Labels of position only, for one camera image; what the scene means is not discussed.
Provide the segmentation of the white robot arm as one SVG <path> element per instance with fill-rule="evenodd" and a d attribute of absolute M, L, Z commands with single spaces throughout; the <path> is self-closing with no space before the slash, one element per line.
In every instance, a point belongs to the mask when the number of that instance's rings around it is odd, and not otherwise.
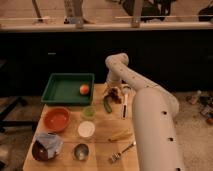
<path fill-rule="evenodd" d="M 128 67 L 125 53 L 105 59 L 108 87 L 125 81 L 134 91 L 132 120 L 140 171 L 186 171 L 173 118 L 179 113 L 177 98 L 159 84 Z"/>

